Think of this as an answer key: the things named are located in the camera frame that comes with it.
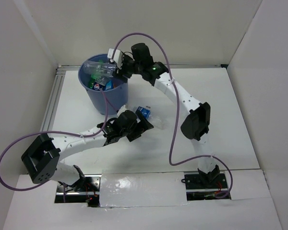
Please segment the green plastic bottle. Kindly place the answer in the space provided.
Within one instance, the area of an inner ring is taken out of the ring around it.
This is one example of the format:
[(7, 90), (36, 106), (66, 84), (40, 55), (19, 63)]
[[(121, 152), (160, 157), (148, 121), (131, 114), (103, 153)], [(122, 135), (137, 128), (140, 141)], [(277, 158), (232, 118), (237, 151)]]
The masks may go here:
[(90, 80), (88, 87), (91, 89), (94, 82), (100, 83), (105, 86), (107, 83), (107, 78), (103, 75), (103, 61), (88, 61), (85, 65), (86, 72), (90, 75)]

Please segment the blue plastic bin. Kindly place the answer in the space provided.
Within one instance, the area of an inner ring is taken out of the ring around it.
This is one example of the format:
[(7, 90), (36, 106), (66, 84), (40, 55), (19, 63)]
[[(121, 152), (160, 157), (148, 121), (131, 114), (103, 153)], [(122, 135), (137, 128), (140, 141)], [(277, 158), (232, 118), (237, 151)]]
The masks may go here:
[[(105, 63), (110, 63), (106, 54), (96, 55), (87, 60), (90, 60), (90, 61), (102, 60)], [(123, 82), (121, 79), (116, 79), (113, 77), (106, 77), (108, 81), (112, 80), (113, 83), (117, 83), (118, 86), (108, 91), (105, 91), (105, 90), (94, 91), (88, 87), (90, 75), (84, 72), (83, 64), (81, 65), (78, 71), (78, 79), (80, 83), (82, 84), (82, 86), (84, 87), (84, 89), (86, 90), (94, 107), (102, 115), (104, 115), (106, 112), (106, 104), (104, 102), (103, 96), (105, 96), (108, 102), (108, 113), (110, 115), (114, 115), (121, 108), (121, 106), (126, 104), (128, 101), (128, 84), (126, 82)]]

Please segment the clear bottle white cap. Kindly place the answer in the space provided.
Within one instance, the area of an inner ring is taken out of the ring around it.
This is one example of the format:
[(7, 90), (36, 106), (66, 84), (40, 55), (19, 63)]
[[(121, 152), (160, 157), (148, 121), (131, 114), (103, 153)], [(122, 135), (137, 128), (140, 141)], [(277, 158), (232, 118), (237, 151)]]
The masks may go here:
[(94, 75), (95, 77), (113, 77), (116, 65), (103, 61), (95, 62), (87, 60), (83, 64), (83, 69), (86, 74)]

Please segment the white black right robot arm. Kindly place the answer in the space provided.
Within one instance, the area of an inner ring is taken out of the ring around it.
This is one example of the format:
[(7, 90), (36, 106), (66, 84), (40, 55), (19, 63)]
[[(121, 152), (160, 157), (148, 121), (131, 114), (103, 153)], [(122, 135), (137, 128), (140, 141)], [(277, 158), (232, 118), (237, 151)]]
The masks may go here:
[(128, 56), (117, 48), (109, 49), (108, 58), (111, 63), (116, 65), (113, 76), (126, 81), (133, 74), (141, 75), (145, 81), (160, 90), (176, 104), (176, 118), (169, 152), (169, 164), (178, 166), (191, 161), (191, 159), (186, 159), (174, 163), (171, 159), (177, 131), (180, 130), (191, 141), (194, 150), (198, 153), (193, 158), (199, 160), (198, 172), (201, 185), (205, 188), (212, 187), (219, 175), (219, 166), (214, 159), (209, 144), (208, 132), (211, 106), (207, 102), (200, 102), (188, 93), (172, 77), (168, 64), (155, 62), (146, 44), (137, 43), (131, 47), (131, 50), (132, 55)]

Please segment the small pepsi bottle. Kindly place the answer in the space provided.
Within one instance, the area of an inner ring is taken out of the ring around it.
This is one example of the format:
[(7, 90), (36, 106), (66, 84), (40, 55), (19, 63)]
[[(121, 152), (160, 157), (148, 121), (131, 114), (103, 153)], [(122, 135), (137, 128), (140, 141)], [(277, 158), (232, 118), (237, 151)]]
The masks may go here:
[(92, 85), (92, 90), (94, 91), (103, 91), (105, 86), (101, 85), (100, 83), (94, 82)]

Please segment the crushed bottle blue label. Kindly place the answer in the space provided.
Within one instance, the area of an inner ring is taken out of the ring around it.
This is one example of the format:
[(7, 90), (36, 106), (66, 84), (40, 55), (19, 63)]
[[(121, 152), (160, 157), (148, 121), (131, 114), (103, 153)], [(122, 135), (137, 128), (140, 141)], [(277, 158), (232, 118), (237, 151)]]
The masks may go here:
[(104, 86), (104, 90), (105, 91), (108, 91), (108, 90), (112, 90), (114, 88), (114, 85), (113, 85), (113, 81), (110, 80), (106, 83), (106, 85)]

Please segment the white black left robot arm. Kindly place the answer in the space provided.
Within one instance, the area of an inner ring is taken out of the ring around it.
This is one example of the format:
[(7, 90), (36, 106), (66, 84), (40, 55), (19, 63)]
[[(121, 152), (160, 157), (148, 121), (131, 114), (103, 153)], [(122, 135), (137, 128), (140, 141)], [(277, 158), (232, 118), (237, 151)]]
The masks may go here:
[(126, 110), (105, 124), (100, 123), (75, 137), (40, 134), (21, 156), (21, 160), (34, 184), (53, 180), (66, 184), (74, 191), (80, 191), (91, 180), (85, 177), (78, 166), (62, 163), (63, 159), (88, 149), (114, 144), (121, 138), (132, 142), (153, 127), (141, 112)]

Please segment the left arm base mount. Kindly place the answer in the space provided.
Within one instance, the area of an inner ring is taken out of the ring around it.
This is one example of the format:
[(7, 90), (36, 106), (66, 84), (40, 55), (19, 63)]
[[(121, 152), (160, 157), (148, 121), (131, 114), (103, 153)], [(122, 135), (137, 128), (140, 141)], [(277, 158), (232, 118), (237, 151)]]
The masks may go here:
[(82, 187), (74, 190), (67, 184), (58, 183), (55, 204), (85, 204), (88, 207), (99, 207), (101, 175), (86, 175)]

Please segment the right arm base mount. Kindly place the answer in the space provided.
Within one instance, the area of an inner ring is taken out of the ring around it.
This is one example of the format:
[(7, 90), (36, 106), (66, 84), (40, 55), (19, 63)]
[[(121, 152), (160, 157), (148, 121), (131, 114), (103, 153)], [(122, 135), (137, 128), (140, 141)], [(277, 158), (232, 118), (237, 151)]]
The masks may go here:
[(208, 174), (200, 170), (187, 172), (181, 182), (188, 201), (231, 199), (226, 175), (218, 166)]

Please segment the white taped cover sheet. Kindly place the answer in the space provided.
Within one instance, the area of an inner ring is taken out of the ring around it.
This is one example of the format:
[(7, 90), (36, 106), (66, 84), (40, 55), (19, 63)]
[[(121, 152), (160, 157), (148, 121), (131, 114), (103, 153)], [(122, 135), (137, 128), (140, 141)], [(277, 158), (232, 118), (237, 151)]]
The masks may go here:
[(182, 172), (103, 174), (101, 207), (172, 207), (188, 204)]

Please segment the blue label water bottle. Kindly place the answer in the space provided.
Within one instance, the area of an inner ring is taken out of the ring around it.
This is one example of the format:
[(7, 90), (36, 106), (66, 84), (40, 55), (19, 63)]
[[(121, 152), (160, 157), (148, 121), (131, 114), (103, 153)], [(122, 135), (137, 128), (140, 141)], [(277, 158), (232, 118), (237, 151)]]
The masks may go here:
[(132, 111), (135, 113), (139, 111), (149, 123), (158, 129), (165, 129), (168, 126), (168, 122), (157, 116), (156, 113), (152, 113), (149, 106), (135, 106)]

